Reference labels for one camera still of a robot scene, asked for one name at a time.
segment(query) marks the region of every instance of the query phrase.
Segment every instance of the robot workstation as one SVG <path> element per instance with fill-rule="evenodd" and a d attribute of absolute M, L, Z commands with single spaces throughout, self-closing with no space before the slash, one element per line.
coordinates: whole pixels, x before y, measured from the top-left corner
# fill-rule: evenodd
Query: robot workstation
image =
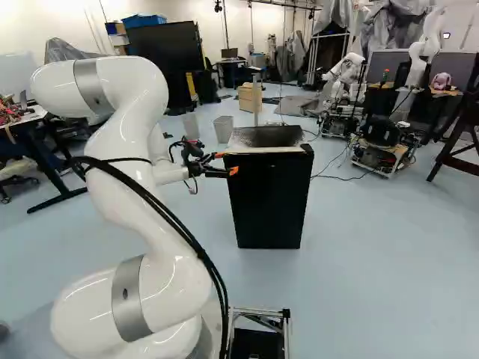
<path fill-rule="evenodd" d="M 208 139 L 192 135 L 198 131 L 194 114 L 183 115 L 185 135 L 171 136 L 162 128 L 168 107 L 167 75 L 144 57 L 68 60 L 38 68 L 31 77 L 31 92 L 50 114 L 109 117 L 88 139 L 83 153 L 69 163 L 83 175 L 95 210 L 112 224 L 139 234 L 147 251 L 66 286 L 41 319 L 40 338 L 33 330 L 16 334 L 0 325 L 0 354 L 3 346 L 10 355 L 5 358 L 11 359 L 294 358 L 294 310 L 288 303 L 279 307 L 265 303 L 261 308 L 231 303 L 214 255 L 174 214 L 168 187 L 163 186 L 184 182 L 185 190 L 197 194 L 201 177 L 205 186 L 210 178 L 222 181 L 231 203 L 230 229 L 239 248 L 306 251 L 300 247 L 308 194 L 321 177 L 329 178 L 321 183 L 334 184 L 384 178 L 384 185 L 393 186 L 401 181 L 401 172 L 419 161 L 418 153 L 430 140 L 444 141 L 445 147 L 427 181 L 443 165 L 479 175 L 477 168 L 451 152 L 471 128 L 474 143 L 468 149 L 479 153 L 472 115 L 479 60 L 475 53 L 457 50 L 461 64 L 466 64 L 457 66 L 454 52 L 442 48 L 449 7 L 460 2 L 470 1 L 428 7 L 422 35 L 405 49 L 366 46 L 365 52 L 358 46 L 362 50 L 355 51 L 356 41 L 361 42 L 358 37 L 335 66 L 310 64 L 314 91 L 308 93 L 316 105 L 306 109 L 307 118 L 301 120 L 315 129 L 310 131 L 312 140 L 302 126 L 287 123 L 282 99 L 277 112 L 281 116 L 275 115 L 281 122 L 271 122 L 265 114 L 260 117 L 256 75 L 250 99 L 254 126 L 231 127 L 228 132 L 227 118 L 215 123 L 223 145 L 209 149 Z M 467 73 L 457 75 L 459 70 Z M 460 103 L 448 113 L 454 99 Z M 433 123 L 421 122 L 433 102 L 439 108 Z M 453 134 L 445 139 L 452 127 Z M 220 140 L 225 132 L 226 139 Z M 341 144 L 338 148 L 343 150 L 318 165 L 314 152 L 327 143 Z M 334 176 L 325 175 L 343 156 L 353 171 L 360 171 L 357 177 L 341 176 L 343 168 L 337 168 Z M 209 206 L 206 196 L 189 198 Z M 17 351 L 19 341 L 29 342 L 28 354 Z"/>

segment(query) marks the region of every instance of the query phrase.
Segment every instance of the trash can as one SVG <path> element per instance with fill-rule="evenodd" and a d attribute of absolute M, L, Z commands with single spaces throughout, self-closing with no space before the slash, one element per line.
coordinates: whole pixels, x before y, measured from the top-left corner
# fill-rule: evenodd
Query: trash can
<path fill-rule="evenodd" d="M 233 131 L 233 116 L 220 116 L 213 121 L 219 144 L 227 144 Z"/>
<path fill-rule="evenodd" d="M 200 129 L 195 114 L 189 112 L 183 115 L 183 126 L 185 127 L 186 138 L 189 140 L 198 140 L 200 138 Z"/>

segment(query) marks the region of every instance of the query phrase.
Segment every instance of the computer monitor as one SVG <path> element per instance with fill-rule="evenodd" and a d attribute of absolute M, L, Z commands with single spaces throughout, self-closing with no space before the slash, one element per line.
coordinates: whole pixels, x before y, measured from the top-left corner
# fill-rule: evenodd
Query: computer monitor
<path fill-rule="evenodd" d="M 475 52 L 444 51 L 437 54 L 431 63 L 429 83 L 438 73 L 448 73 L 452 77 L 452 85 L 465 91 L 476 59 Z"/>
<path fill-rule="evenodd" d="M 237 58 L 238 48 L 234 49 L 222 49 L 222 58 Z"/>
<path fill-rule="evenodd" d="M 388 81 L 396 79 L 399 65 L 409 61 L 409 49 L 383 49 L 373 52 L 367 63 L 366 82 L 375 84 L 382 81 L 382 75 L 389 69 Z"/>

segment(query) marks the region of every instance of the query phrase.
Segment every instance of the monitor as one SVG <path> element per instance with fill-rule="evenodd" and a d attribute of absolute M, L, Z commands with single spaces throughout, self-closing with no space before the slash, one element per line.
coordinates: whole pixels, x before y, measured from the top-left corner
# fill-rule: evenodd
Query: monitor
<path fill-rule="evenodd" d="M 366 82 L 375 84 L 382 81 L 384 70 L 389 69 L 388 81 L 396 79 L 399 65 L 409 61 L 409 49 L 383 49 L 373 52 L 367 63 Z"/>
<path fill-rule="evenodd" d="M 238 48 L 233 49 L 222 49 L 222 58 L 237 58 L 238 57 Z"/>

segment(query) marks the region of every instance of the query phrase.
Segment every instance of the black box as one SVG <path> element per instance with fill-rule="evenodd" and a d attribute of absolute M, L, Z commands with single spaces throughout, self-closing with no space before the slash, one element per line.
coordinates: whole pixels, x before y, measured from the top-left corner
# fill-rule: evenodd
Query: black box
<path fill-rule="evenodd" d="M 308 144 L 281 149 L 251 148 L 226 153 L 240 248 L 298 249 L 308 202 L 314 151 Z"/>

